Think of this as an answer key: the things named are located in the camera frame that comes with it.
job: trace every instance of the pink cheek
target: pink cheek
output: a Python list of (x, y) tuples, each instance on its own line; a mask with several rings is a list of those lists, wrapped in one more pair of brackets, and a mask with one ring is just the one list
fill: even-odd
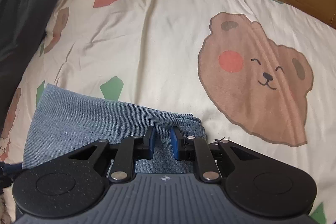
[(238, 72), (243, 68), (244, 61), (238, 52), (225, 51), (219, 58), (220, 67), (227, 72)]

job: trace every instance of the wrinkle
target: wrinkle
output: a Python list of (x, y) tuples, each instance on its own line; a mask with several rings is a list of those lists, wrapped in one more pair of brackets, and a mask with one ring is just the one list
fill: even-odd
[(149, 29), (149, 20), (150, 16), (154, 10), (156, 0), (150, 0), (149, 5), (147, 6), (147, 10), (145, 10), (145, 16), (143, 19), (142, 30), (141, 30), (141, 38), (140, 38), (140, 54), (139, 61), (137, 66), (137, 74), (136, 74), (136, 82), (135, 82), (135, 94), (134, 94), (134, 104), (138, 104), (140, 99), (141, 86), (144, 74), (144, 68), (146, 65), (146, 47), (147, 47), (147, 36)]
[(248, 5), (248, 3), (247, 3), (246, 0), (243, 0), (243, 3), (242, 3), (241, 1), (239, 1), (239, 0), (237, 0), (237, 2), (238, 2), (240, 5), (242, 5), (242, 6), (244, 7), (244, 9), (245, 9), (246, 11), (248, 11), (248, 13), (249, 13), (250, 15), (253, 15), (255, 18), (257, 18), (256, 15), (255, 15), (255, 13), (252, 11), (252, 9), (250, 8), (250, 6)]
[[(272, 68), (275, 67), (276, 63), (278, 63), (277, 54), (275, 52), (275, 49), (273, 49), (270, 45), (270, 43), (274, 43), (273, 41), (270, 41), (269, 43), (263, 43), (260, 42), (258, 39), (258, 35), (256, 32), (253, 32), (255, 34), (255, 40), (256, 44), (258, 44), (258, 49), (264, 49), (261, 51), (261, 54), (263, 56), (263, 59), (267, 62), (267, 67), (270, 71), (273, 71)], [(280, 93), (280, 100), (283, 100), (285, 104), (285, 113), (287, 117), (283, 117), (285, 120), (288, 121), (288, 127), (290, 128), (290, 132), (293, 132), (294, 134), (291, 136), (294, 138), (295, 143), (297, 143), (297, 135), (295, 134), (297, 130), (295, 129), (295, 121), (291, 117), (301, 117), (301, 113), (299, 111), (299, 107), (296, 104), (292, 94), (289, 92), (289, 82), (285, 75), (277, 75), (279, 78), (278, 84), (279, 84), (279, 93)]]
[(83, 47), (83, 52), (86, 52), (86, 50), (90, 49), (93, 47), (93, 45), (95, 43), (99, 43), (101, 41), (104, 41), (103, 39), (97, 39), (97, 41), (95, 41), (96, 37), (103, 33), (103, 29), (108, 25), (109, 23), (109, 17), (104, 17), (104, 20), (101, 22), (101, 24), (97, 27), (95, 33), (92, 35), (92, 37), (90, 38), (89, 42), (87, 45), (85, 45), (85, 47)]
[(69, 52), (68, 52), (68, 54), (67, 54), (67, 57), (65, 58), (65, 62), (64, 62), (64, 63), (61, 65), (61, 67), (59, 68), (59, 70), (58, 70), (58, 72), (57, 72), (57, 75), (56, 75), (56, 77), (55, 77), (54, 83), (56, 82), (57, 77), (58, 77), (59, 73), (61, 72), (62, 67), (64, 66), (65, 63), (67, 63), (67, 61), (68, 61), (68, 57), (69, 57), (70, 53), (72, 52), (72, 49), (73, 49), (74, 45), (75, 45), (75, 42), (72, 44), (72, 46), (71, 46), (71, 48), (70, 48), (70, 50), (69, 50)]

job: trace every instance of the bear print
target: bear print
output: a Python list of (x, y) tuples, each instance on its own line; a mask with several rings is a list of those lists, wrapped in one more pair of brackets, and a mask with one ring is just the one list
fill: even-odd
[(218, 110), (270, 143), (306, 144), (306, 96), (314, 77), (305, 56), (276, 45), (243, 14), (215, 15), (210, 31), (199, 52), (198, 74)]

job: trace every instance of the bear nose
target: bear nose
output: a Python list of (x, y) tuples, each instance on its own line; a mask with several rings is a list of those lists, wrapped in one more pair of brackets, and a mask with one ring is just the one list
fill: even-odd
[(272, 81), (272, 80), (273, 80), (272, 75), (270, 75), (270, 74), (268, 74), (268, 73), (266, 73), (266, 72), (264, 72), (262, 75), (263, 75), (268, 81)]

